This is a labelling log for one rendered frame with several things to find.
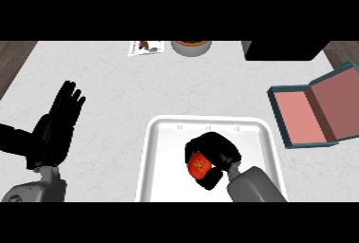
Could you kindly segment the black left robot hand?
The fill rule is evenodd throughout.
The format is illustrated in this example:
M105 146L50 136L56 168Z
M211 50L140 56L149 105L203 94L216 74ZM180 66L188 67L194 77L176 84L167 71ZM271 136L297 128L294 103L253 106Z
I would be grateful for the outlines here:
M0 123L0 151L25 157L28 170L43 166L56 167L67 159L84 102L86 97L75 88L75 82L65 81L33 132Z

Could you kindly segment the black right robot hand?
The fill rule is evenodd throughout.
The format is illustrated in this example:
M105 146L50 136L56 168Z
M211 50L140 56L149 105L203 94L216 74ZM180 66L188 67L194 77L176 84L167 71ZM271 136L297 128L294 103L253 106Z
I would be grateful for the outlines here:
M231 161L241 162L241 154L234 143L216 132L204 133L198 138L185 144L185 163L195 152L200 152L211 163L211 169L203 179L195 179L197 183L210 191L226 172L226 164Z

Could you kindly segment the red tomato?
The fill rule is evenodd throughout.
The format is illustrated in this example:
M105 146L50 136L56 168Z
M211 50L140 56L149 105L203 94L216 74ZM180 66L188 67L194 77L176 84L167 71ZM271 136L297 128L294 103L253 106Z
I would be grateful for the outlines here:
M188 161L188 173L195 179L203 179L211 169L211 163L206 156L195 152Z

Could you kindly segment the white tray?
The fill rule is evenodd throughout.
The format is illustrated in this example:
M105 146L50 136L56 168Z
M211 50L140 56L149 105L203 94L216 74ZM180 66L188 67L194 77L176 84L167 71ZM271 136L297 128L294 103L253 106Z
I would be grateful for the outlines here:
M229 202L229 180L222 178L206 190L189 176L185 144L207 132L219 133L242 156L239 169L260 167L279 190L285 190L272 131L259 118L191 115L158 115L148 124L138 202Z

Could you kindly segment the teal and pink cardboard box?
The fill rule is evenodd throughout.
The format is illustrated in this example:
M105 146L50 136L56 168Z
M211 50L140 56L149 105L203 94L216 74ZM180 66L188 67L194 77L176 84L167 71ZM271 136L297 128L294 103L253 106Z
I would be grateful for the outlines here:
M275 85L266 93L288 149L359 138L359 65L352 61L307 84Z

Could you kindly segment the white printed card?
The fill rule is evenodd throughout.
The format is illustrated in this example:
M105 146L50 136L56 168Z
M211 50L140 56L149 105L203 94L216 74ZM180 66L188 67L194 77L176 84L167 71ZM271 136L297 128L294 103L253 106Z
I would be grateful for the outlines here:
M164 52L163 41L132 41L127 56L149 55Z

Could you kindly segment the grey pot with orange rim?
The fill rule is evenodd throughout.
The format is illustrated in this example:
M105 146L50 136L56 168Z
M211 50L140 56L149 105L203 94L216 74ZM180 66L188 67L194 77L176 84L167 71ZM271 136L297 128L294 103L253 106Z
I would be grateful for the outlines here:
M173 41L172 47L176 53L185 57L198 57L204 55L210 49L211 41Z

